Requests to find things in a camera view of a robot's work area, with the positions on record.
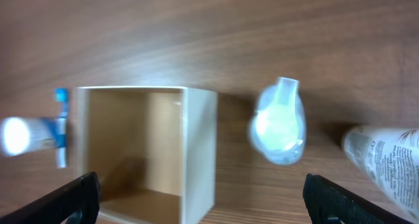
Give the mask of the white cylindrical cup container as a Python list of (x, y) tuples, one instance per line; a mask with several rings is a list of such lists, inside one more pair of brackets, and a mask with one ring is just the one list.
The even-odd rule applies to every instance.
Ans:
[(57, 148), (55, 118), (8, 117), (1, 121), (1, 154), (13, 157)]

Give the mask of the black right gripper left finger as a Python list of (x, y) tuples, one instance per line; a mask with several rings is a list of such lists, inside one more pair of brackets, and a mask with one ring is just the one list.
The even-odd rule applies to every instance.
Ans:
[(95, 223), (100, 210), (100, 183), (88, 172), (28, 205), (1, 217), (7, 223)]

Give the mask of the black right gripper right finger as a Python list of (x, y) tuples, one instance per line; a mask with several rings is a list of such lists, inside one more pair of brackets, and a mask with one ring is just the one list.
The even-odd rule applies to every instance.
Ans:
[(320, 175), (306, 176), (302, 196), (313, 224), (411, 224)]

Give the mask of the blue white toothbrush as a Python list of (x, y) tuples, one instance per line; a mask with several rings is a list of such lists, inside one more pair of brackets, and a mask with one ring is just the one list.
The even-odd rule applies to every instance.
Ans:
[(66, 88), (56, 89), (56, 101), (61, 105), (61, 111), (56, 119), (57, 150), (56, 162), (58, 168), (67, 167), (67, 119), (69, 114), (69, 92)]

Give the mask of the white printed tube bottle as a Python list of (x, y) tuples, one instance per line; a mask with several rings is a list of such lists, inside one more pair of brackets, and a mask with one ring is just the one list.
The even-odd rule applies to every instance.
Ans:
[(356, 126), (343, 135), (346, 156), (418, 222), (418, 130)]

